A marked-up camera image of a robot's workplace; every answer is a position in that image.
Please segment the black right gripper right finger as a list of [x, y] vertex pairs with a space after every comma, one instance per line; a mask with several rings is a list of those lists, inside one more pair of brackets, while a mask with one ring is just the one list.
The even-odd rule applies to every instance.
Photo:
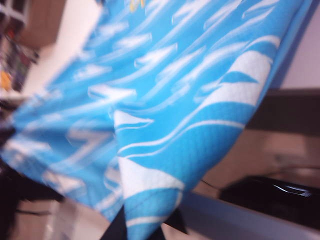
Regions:
[[[185, 226], [185, 221], [181, 214], [181, 211], [177, 208], [174, 212], [163, 222], [163, 224], [178, 230], [179, 232], [188, 235], [188, 231]], [[152, 234], [152, 240], [166, 240], [162, 227], [158, 227]]]

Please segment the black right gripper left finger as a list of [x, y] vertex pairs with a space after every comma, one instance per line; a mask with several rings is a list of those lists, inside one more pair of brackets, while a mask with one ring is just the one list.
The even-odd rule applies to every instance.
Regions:
[[127, 227], [125, 223], [125, 211], [122, 206], [113, 219], [109, 227], [103, 233], [100, 240], [126, 240], [127, 239]]

